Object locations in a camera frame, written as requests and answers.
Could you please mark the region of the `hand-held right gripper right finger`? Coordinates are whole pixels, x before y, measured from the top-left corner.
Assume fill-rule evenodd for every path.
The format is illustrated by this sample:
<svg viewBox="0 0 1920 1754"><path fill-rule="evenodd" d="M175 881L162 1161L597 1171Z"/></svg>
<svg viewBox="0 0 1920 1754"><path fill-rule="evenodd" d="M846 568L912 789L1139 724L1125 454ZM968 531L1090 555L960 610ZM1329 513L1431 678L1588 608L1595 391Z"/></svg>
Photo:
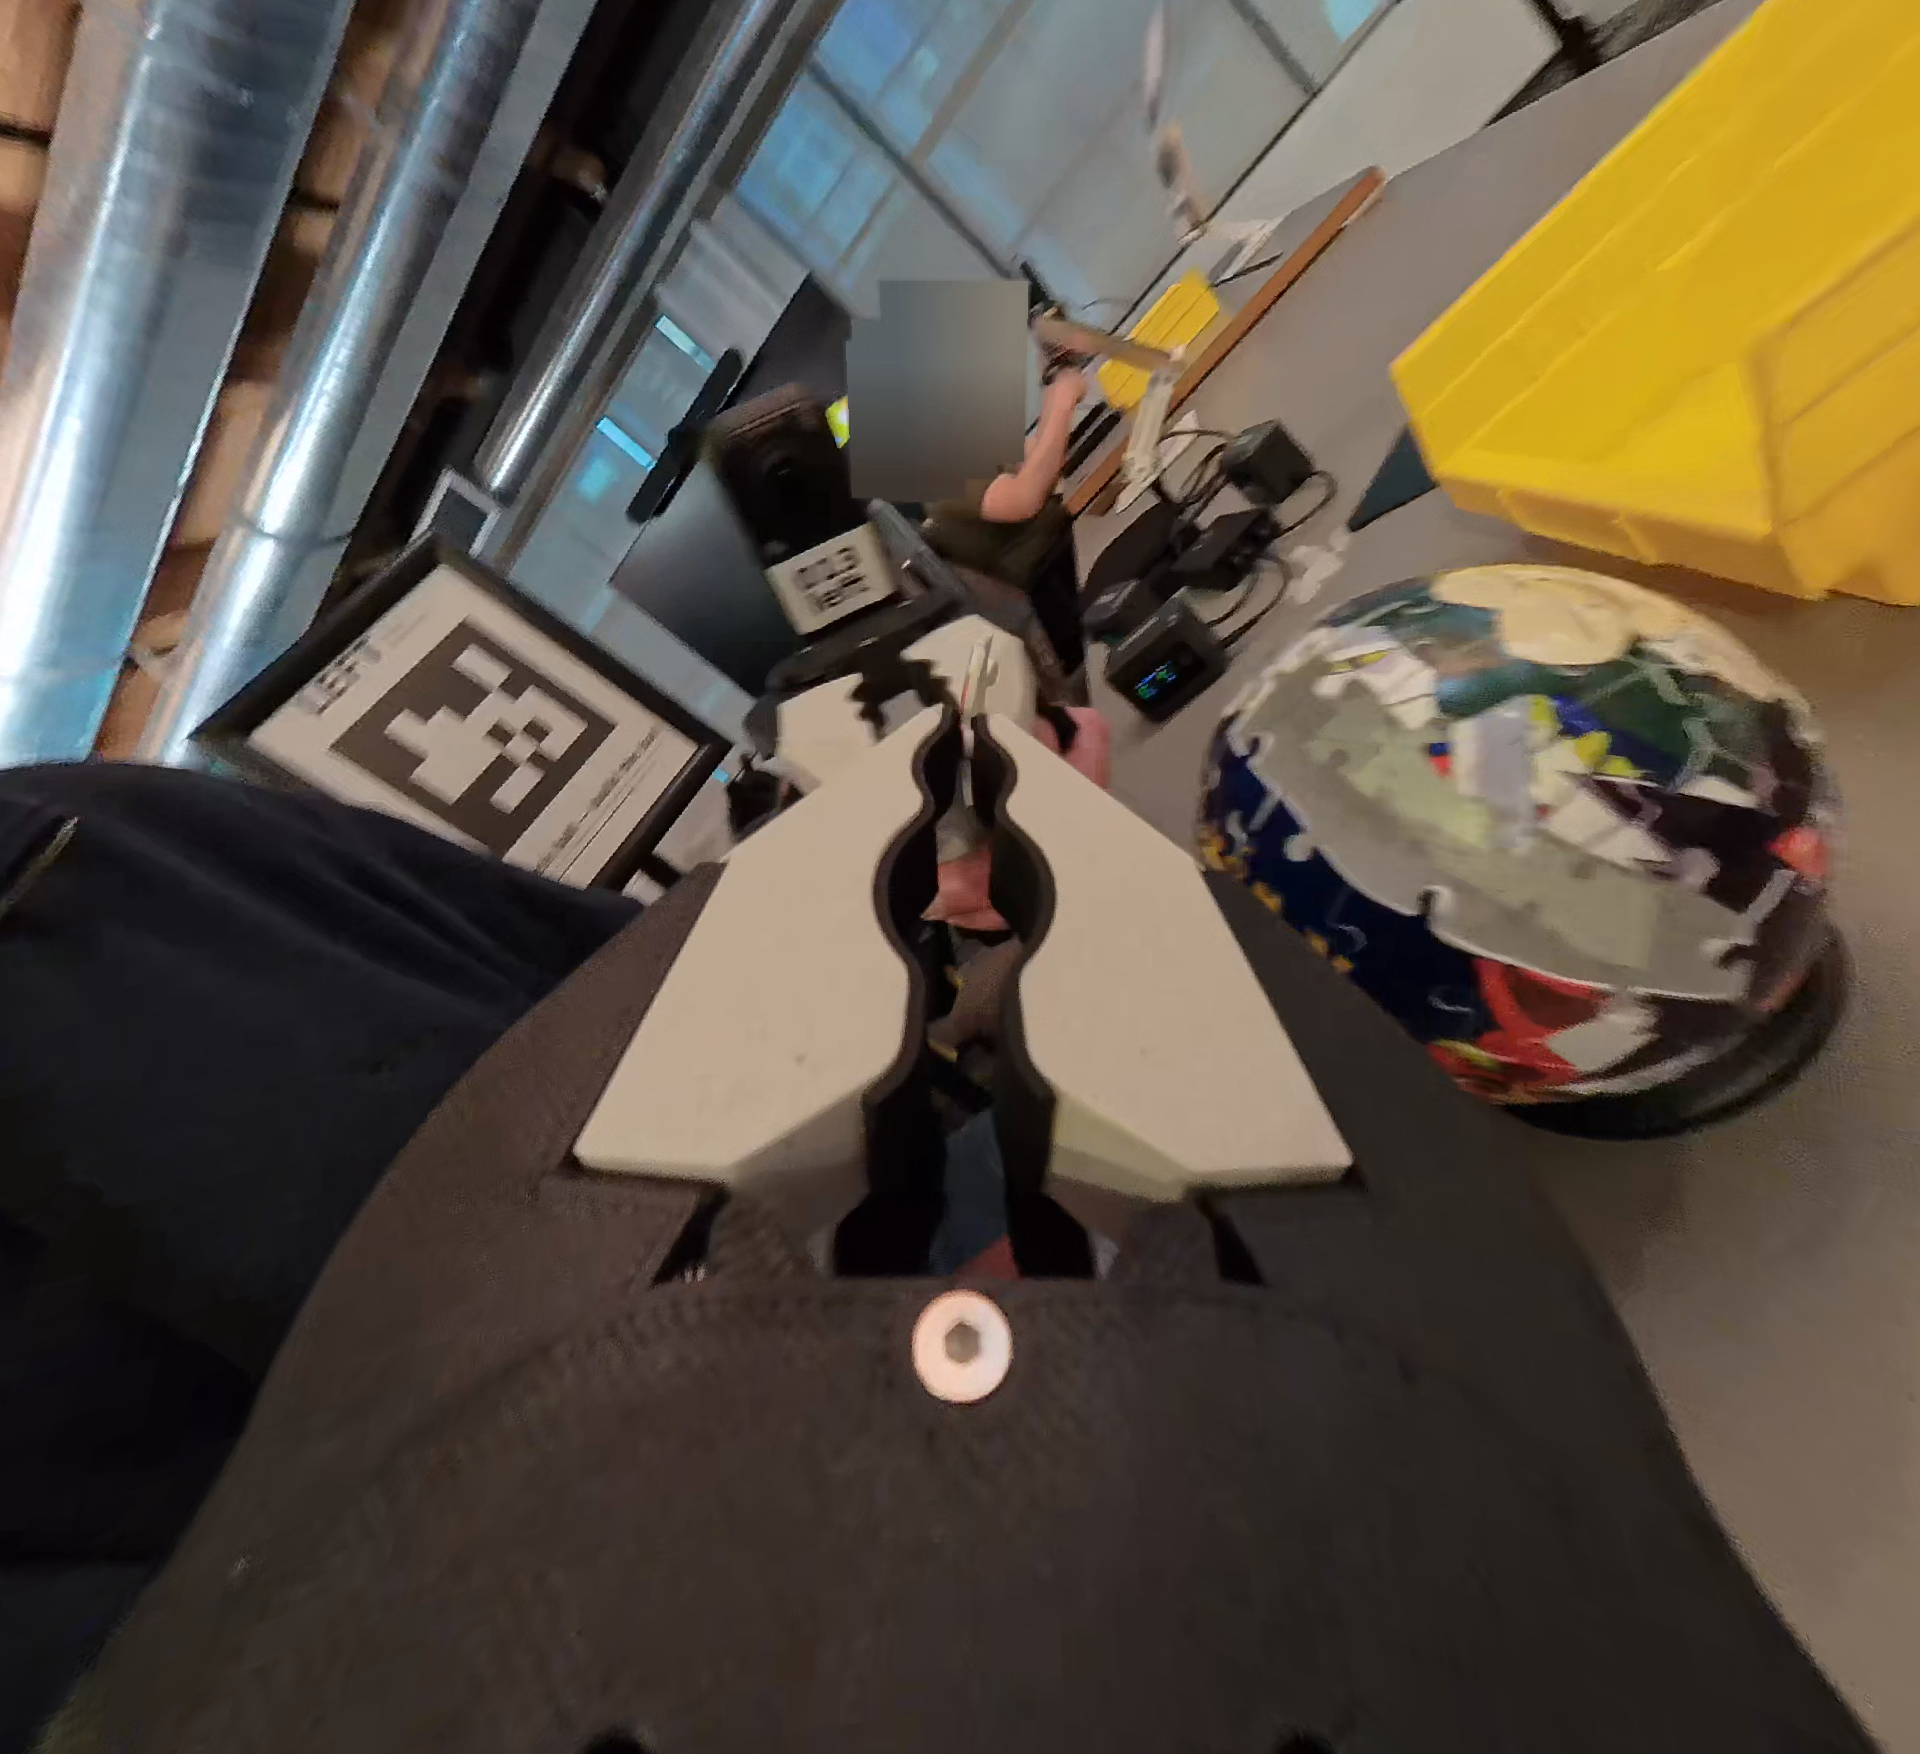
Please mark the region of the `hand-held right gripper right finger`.
<svg viewBox="0 0 1920 1754"><path fill-rule="evenodd" d="M971 722L990 897L1020 943L994 1112L1021 1197L1332 1183L1354 1153L1195 860L1015 719Z"/></svg>

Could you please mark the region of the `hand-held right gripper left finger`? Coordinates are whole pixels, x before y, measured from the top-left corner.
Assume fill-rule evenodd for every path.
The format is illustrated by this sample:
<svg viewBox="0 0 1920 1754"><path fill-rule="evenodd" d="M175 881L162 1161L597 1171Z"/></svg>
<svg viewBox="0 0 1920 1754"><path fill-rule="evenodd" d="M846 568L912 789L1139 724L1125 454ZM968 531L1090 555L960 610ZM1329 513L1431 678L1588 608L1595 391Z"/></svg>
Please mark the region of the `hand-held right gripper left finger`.
<svg viewBox="0 0 1920 1754"><path fill-rule="evenodd" d="M960 760L951 705L918 710L731 850L579 1166L771 1197L937 1190L915 943Z"/></svg>

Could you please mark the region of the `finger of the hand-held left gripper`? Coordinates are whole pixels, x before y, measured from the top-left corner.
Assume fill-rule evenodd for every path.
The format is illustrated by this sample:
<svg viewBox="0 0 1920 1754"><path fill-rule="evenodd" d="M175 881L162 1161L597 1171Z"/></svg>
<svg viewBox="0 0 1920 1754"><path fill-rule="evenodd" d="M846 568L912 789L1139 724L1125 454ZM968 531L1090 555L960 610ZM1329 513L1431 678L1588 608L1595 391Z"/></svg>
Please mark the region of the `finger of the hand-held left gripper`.
<svg viewBox="0 0 1920 1754"><path fill-rule="evenodd" d="M774 768L807 796L939 703L939 688L910 680L837 678L807 688L778 705Z"/></svg>
<svg viewBox="0 0 1920 1754"><path fill-rule="evenodd" d="M905 660L921 663L956 707L970 650L985 634L995 634L997 675L988 691L988 711L1018 725L1032 722L1039 703L1039 680L1024 639L979 613L950 618L905 647Z"/></svg>

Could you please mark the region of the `plain white puzzle piece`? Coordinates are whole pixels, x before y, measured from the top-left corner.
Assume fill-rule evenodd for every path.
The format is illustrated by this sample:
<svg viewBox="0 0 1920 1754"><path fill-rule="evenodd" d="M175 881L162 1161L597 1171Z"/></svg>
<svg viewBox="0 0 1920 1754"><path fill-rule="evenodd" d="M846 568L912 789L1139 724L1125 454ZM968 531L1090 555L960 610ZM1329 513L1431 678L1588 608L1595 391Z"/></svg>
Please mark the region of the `plain white puzzle piece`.
<svg viewBox="0 0 1920 1754"><path fill-rule="evenodd" d="M990 711L990 691L997 678L995 634L988 631L971 644L961 688L956 699L957 738L961 757L956 777L956 813L973 831L979 830L973 788L973 722Z"/></svg>

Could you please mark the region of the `colourful puzzle ball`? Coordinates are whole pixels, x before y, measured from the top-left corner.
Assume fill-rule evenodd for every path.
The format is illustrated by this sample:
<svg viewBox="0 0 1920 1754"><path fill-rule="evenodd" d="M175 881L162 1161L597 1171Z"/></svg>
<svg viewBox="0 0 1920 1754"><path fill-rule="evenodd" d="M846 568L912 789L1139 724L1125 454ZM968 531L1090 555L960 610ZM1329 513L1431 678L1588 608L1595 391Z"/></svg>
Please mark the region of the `colourful puzzle ball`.
<svg viewBox="0 0 1920 1754"><path fill-rule="evenodd" d="M1305 625L1212 733L1195 848L1428 1051L1485 1025L1480 960L1759 1012L1832 924L1838 820L1811 703L1738 636L1498 564Z"/></svg>

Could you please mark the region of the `black ball stand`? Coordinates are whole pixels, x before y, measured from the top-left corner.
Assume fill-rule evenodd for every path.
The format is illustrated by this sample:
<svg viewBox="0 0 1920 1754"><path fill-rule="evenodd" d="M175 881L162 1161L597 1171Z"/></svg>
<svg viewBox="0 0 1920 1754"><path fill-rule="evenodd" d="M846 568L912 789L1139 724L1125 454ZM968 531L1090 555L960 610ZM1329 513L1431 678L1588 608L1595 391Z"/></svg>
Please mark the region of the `black ball stand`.
<svg viewBox="0 0 1920 1754"><path fill-rule="evenodd" d="M1825 1048L1851 990L1828 919L1791 982L1706 1030L1701 1000L1610 993L1481 958L1474 968L1485 1025L1428 1042L1428 1057L1527 1126L1591 1141L1666 1140L1775 1097Z"/></svg>

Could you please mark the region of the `person's left hand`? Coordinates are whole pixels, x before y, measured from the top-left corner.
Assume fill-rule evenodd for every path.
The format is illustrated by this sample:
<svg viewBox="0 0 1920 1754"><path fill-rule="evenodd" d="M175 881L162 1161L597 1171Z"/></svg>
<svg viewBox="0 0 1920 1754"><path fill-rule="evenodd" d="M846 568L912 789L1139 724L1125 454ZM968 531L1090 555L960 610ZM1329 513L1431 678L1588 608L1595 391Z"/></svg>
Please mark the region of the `person's left hand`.
<svg viewBox="0 0 1920 1754"><path fill-rule="evenodd" d="M1078 775L1101 792L1111 789L1114 735L1101 710L1041 705L1025 731ZM979 844L978 831L968 831L971 826L957 808L941 820L935 889L924 919L973 936L1006 936L1012 925L992 899L992 850Z"/></svg>

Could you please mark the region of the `black power bank with display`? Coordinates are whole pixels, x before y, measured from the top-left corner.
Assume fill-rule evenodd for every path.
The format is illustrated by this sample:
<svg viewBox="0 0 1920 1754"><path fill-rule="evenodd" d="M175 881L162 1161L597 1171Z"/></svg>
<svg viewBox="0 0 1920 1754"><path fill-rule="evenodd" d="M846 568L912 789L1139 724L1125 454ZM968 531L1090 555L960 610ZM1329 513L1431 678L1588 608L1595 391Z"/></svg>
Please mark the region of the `black power bank with display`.
<svg viewBox="0 0 1920 1754"><path fill-rule="evenodd" d="M1220 681L1230 647L1178 594L1107 646L1103 681L1141 719L1157 725Z"/></svg>

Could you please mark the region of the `black monitor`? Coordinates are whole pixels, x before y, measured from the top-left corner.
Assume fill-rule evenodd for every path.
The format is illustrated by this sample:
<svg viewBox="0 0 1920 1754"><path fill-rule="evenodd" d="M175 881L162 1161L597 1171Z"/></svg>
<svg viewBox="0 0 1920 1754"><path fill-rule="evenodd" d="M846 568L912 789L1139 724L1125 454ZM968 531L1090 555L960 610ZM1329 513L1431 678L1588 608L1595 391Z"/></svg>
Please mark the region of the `black monitor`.
<svg viewBox="0 0 1920 1754"><path fill-rule="evenodd" d="M734 347L721 354L627 506L636 539L611 590L747 694L757 694L799 641L703 464L703 436L723 409L787 384L803 388L827 415L847 391L850 336L847 310L803 277L752 358Z"/></svg>

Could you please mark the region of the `black power adapter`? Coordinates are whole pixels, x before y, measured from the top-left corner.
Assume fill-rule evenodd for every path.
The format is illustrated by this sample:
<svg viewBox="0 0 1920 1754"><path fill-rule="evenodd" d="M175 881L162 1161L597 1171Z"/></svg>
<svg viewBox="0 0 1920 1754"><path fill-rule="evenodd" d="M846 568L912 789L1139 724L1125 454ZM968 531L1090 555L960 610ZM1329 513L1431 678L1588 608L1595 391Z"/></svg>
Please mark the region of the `black power adapter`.
<svg viewBox="0 0 1920 1754"><path fill-rule="evenodd" d="M1242 428L1218 454L1218 471L1254 503L1280 508L1320 473L1313 458L1280 420Z"/></svg>
<svg viewBox="0 0 1920 1754"><path fill-rule="evenodd" d="M1280 538L1270 510L1220 513L1170 559L1165 577L1174 590L1230 592L1256 577Z"/></svg>

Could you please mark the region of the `white stand with plate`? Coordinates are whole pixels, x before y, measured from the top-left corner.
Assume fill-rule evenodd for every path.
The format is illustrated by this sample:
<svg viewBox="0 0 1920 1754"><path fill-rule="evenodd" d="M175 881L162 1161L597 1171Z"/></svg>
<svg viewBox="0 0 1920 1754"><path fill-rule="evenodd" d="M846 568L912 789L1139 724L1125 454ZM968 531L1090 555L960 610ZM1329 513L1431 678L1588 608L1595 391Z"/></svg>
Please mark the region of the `white stand with plate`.
<svg viewBox="0 0 1920 1754"><path fill-rule="evenodd" d="M1116 362L1146 377L1146 388L1131 407L1120 471L1129 484L1152 486L1159 471L1159 441L1180 382L1184 351L1156 347L1131 336L1070 319L1060 311L1032 311L1028 328L1051 366Z"/></svg>

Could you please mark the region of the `thin silver pipe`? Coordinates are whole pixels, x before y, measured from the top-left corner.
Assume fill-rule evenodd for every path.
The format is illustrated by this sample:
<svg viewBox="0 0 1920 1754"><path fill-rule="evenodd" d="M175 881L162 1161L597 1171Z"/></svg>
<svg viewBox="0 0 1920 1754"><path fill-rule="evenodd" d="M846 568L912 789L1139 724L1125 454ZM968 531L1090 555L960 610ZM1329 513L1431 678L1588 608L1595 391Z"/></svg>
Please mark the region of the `thin silver pipe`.
<svg viewBox="0 0 1920 1754"><path fill-rule="evenodd" d="M496 536L582 443L646 296L816 0L592 0L462 304L443 476Z"/></svg>

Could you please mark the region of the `framed marker board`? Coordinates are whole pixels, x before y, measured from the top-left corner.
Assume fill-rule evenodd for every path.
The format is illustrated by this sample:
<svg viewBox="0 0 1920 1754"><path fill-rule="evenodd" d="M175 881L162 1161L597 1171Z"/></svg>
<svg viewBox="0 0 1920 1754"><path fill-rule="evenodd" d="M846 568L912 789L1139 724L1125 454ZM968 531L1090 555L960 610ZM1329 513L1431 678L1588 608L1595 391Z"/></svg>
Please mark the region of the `framed marker board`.
<svg viewBox="0 0 1920 1754"><path fill-rule="evenodd" d="M531 595L412 542L189 733L206 762L402 820L515 869L615 892L730 741Z"/></svg>

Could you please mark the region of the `small yellow bin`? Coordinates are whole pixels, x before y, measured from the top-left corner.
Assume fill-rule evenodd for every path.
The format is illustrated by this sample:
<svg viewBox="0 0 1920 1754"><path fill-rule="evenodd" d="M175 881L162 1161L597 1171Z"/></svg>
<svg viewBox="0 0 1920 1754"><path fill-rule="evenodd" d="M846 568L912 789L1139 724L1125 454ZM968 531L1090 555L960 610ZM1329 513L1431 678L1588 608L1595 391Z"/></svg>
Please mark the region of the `small yellow bin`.
<svg viewBox="0 0 1920 1754"><path fill-rule="evenodd" d="M1222 301L1209 277L1187 268L1159 291L1125 332L1125 338L1144 350L1174 356L1184 363L1220 317ZM1134 409L1146 395L1147 382L1156 372L1156 368L1141 368L1129 359L1106 358L1096 369L1103 403L1116 411Z"/></svg>

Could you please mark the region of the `wooden edged table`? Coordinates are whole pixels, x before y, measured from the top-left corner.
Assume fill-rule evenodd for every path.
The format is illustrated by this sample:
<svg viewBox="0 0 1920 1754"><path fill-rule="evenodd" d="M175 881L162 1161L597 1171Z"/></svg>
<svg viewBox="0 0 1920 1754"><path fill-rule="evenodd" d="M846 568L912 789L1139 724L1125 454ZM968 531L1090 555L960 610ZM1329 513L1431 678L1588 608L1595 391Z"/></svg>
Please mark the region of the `wooden edged table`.
<svg viewBox="0 0 1920 1754"><path fill-rule="evenodd" d="M1227 268L1227 282L1213 285L1218 311L1182 351L1170 384L1168 414L1178 415L1199 395L1205 382L1243 344L1263 317L1332 250L1357 216L1372 210L1385 190L1380 165L1365 165L1342 185L1329 185L1281 216L1267 251ZM1061 498L1070 517L1100 513L1114 506L1121 484L1134 420L1106 415L1068 447Z"/></svg>

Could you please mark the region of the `yellow plastic bin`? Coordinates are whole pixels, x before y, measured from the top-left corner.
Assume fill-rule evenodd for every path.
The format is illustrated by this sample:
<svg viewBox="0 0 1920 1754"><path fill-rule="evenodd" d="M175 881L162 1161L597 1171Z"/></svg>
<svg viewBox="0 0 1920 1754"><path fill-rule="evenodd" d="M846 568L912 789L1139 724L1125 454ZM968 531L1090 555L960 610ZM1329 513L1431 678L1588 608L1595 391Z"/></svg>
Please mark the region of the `yellow plastic bin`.
<svg viewBox="0 0 1920 1754"><path fill-rule="evenodd" d="M1391 366L1452 503L1917 599L1917 0L1763 0Z"/></svg>

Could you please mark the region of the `wide silver air duct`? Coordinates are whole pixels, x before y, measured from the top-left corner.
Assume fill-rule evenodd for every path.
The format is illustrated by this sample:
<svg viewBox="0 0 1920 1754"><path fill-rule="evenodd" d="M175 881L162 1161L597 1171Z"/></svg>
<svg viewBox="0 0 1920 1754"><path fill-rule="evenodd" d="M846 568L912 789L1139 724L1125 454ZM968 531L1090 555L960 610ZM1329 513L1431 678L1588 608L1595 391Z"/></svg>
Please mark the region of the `wide silver air duct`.
<svg viewBox="0 0 1920 1754"><path fill-rule="evenodd" d="M79 0L1 399L1 760L92 751L354 0Z"/></svg>

